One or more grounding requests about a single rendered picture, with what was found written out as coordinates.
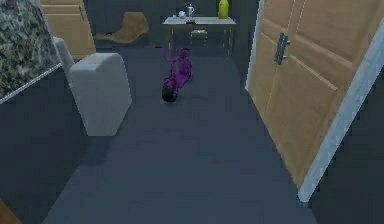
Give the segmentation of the purple toy scooter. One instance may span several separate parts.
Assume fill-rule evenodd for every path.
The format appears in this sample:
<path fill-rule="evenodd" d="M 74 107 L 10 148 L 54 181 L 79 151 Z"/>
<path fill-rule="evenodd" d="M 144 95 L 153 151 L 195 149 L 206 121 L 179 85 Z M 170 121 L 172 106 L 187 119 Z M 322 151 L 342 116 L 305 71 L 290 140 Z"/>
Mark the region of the purple toy scooter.
<path fill-rule="evenodd" d="M 171 63 L 169 75 L 162 85 L 162 99 L 173 103 L 178 97 L 178 90 L 182 88 L 192 76 L 192 63 L 188 58 L 189 48 L 182 47 L 174 58 L 165 59 Z"/>

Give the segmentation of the grey small box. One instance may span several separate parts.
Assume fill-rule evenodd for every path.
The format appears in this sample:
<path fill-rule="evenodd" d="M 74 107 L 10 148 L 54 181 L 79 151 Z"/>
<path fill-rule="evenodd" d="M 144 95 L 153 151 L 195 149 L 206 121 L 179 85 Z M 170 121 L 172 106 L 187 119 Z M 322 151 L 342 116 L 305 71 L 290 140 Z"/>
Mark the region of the grey small box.
<path fill-rule="evenodd" d="M 206 40 L 208 38 L 206 30 L 193 30 L 190 35 L 193 40 Z"/>

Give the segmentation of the grey side table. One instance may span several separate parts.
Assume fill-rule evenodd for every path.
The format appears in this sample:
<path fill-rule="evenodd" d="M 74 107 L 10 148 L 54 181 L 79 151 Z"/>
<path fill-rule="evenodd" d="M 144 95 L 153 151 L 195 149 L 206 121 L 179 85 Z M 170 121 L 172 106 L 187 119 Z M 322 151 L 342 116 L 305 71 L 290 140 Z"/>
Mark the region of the grey side table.
<path fill-rule="evenodd" d="M 198 27 L 202 28 L 211 28 L 219 27 L 223 30 L 223 33 L 228 35 L 228 47 L 227 47 L 227 56 L 232 55 L 233 49 L 233 39 L 234 39 L 234 30 L 236 27 L 236 22 L 228 17 L 226 19 L 219 19 L 218 17 L 209 17 L 209 16 L 197 16 L 193 18 L 194 24 L 188 24 L 187 18 L 181 19 L 179 17 L 167 17 L 162 23 L 164 30 L 166 32 L 166 50 L 171 53 L 174 46 L 174 34 L 177 29 L 195 29 Z"/>

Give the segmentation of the brown curved chair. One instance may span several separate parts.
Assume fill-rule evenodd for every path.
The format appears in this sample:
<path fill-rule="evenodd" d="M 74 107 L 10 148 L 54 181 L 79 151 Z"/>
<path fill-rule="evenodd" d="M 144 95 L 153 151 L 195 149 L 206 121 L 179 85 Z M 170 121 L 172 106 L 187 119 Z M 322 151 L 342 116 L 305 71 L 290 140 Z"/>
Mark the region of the brown curved chair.
<path fill-rule="evenodd" d="M 96 34 L 94 39 L 131 44 L 148 32 L 149 25 L 142 12 L 125 12 L 119 30 L 111 34 Z"/>

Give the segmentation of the yellow green vase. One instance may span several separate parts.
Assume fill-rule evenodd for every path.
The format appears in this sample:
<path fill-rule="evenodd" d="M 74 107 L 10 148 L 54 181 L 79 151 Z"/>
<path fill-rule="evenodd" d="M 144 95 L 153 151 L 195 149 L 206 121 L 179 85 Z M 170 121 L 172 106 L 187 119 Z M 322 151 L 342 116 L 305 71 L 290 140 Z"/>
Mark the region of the yellow green vase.
<path fill-rule="evenodd" d="M 220 0 L 218 4 L 218 18 L 226 19 L 229 16 L 229 1 Z"/>

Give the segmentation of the tan wooden room door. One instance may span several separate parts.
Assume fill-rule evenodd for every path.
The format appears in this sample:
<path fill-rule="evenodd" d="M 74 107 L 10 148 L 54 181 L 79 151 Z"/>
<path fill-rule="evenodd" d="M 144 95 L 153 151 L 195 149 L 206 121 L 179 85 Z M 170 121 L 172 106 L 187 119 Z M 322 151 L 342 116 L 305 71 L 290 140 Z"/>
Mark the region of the tan wooden room door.
<path fill-rule="evenodd" d="M 274 61 L 279 36 L 286 59 Z M 246 89 L 307 202 L 384 67 L 384 0 L 260 0 Z"/>

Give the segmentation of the tan wooden cupboard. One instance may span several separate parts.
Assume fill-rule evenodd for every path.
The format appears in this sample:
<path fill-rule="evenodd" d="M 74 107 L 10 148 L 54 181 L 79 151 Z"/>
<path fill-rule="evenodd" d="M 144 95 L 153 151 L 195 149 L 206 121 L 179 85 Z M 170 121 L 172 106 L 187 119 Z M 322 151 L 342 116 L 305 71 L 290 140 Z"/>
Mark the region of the tan wooden cupboard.
<path fill-rule="evenodd" d="M 50 30 L 62 38 L 74 59 L 96 52 L 84 0 L 40 0 Z"/>

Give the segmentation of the mottled grey framed painting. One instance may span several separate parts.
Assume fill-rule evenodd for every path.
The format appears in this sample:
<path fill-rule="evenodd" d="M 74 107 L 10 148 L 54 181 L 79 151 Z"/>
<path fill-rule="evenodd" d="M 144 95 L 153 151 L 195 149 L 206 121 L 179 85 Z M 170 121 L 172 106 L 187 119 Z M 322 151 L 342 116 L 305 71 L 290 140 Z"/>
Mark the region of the mottled grey framed painting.
<path fill-rule="evenodd" d="M 61 65 L 38 0 L 0 0 L 0 104 Z"/>

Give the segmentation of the brown wooden furniture corner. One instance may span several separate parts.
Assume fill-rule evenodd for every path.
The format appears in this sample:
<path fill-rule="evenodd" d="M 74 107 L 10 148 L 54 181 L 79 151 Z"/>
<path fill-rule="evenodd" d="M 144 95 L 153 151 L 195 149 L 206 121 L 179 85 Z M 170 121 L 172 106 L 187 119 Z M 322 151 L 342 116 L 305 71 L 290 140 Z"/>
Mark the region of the brown wooden furniture corner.
<path fill-rule="evenodd" d="M 0 224 L 22 224 L 19 218 L 0 199 Z"/>

